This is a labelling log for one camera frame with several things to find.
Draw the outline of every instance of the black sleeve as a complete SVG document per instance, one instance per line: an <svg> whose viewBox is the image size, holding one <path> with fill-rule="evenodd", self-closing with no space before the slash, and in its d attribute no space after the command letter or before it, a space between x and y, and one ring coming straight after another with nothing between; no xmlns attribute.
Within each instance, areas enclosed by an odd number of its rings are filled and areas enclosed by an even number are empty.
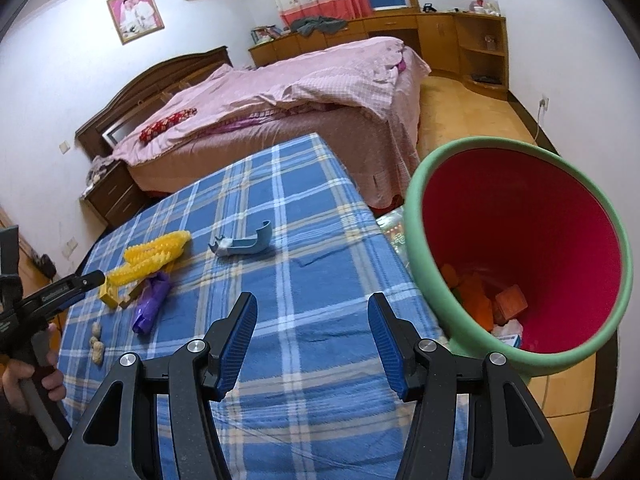
<svg viewBox="0 0 640 480"><path fill-rule="evenodd" d="M63 449L53 451L32 416L11 409L0 394L0 478L50 480Z"/></svg>

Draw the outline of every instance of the couple in photo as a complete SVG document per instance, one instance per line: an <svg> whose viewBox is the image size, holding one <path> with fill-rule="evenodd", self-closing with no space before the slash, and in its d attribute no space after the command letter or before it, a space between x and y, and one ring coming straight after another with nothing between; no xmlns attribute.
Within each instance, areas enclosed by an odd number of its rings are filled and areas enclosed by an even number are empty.
<svg viewBox="0 0 640 480"><path fill-rule="evenodd" d="M125 37L156 28L155 10L144 0L124 0L120 6L120 30Z"/></svg>

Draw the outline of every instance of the green bin rim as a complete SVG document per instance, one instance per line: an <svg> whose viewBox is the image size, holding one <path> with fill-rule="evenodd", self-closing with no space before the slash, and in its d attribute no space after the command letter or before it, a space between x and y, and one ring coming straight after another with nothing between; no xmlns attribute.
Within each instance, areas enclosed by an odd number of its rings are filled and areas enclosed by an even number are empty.
<svg viewBox="0 0 640 480"><path fill-rule="evenodd" d="M564 352L539 354L513 348L499 342L489 332L482 329L472 317L460 306L440 275L433 255L427 244L422 222L422 198L424 189L431 175L440 165L461 152L479 148L500 148L526 153L549 162L577 179L600 203L613 225L622 260L621 283L616 303L602 327L580 346ZM452 335L452 346L461 348L477 348L482 345L489 351L499 351L512 361L519 370L530 376L555 373L564 370L596 353L616 331L629 302L633 282L633 260L626 231L609 199L587 176L567 163L561 157L537 146L518 140L500 137L467 137L455 140L431 152L420 164L409 184L404 204L404 234L412 275L420 291L430 306L434 303L446 305L446 308L434 309L438 320L447 329L452 324L457 326L456 333L474 333L476 341L465 343Z"/></svg>

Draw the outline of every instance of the tile floor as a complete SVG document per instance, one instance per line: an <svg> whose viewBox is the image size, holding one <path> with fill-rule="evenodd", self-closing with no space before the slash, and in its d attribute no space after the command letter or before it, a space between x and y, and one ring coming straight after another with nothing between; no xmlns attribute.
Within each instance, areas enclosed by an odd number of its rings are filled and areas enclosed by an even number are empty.
<svg viewBox="0 0 640 480"><path fill-rule="evenodd" d="M447 142L469 136L533 143L507 102L475 94L455 80L434 76L425 79L420 92L420 158ZM536 377L529 383L571 466L578 458L587 427L594 373L592 356L565 372Z"/></svg>

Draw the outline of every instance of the pink bedspread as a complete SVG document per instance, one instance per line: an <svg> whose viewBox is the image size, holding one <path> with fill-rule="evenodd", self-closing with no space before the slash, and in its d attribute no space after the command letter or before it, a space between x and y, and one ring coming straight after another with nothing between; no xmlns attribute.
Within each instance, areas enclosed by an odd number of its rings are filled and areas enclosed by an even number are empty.
<svg viewBox="0 0 640 480"><path fill-rule="evenodd" d="M420 82L430 69L410 48L403 55L406 70L398 76L385 122L353 107L311 111L193 139L129 171L141 189L172 193L252 153L317 132L345 165L367 205L385 208L395 195L404 195L420 162L415 149Z"/></svg>
<svg viewBox="0 0 640 480"><path fill-rule="evenodd" d="M112 157L129 166L148 163L212 128L260 112L308 104L359 108L388 121L397 65L404 45L396 38L372 38L312 52L258 70L217 69L206 81L176 94L161 110L123 139ZM198 113L148 144L138 136L149 124L185 108Z"/></svg>

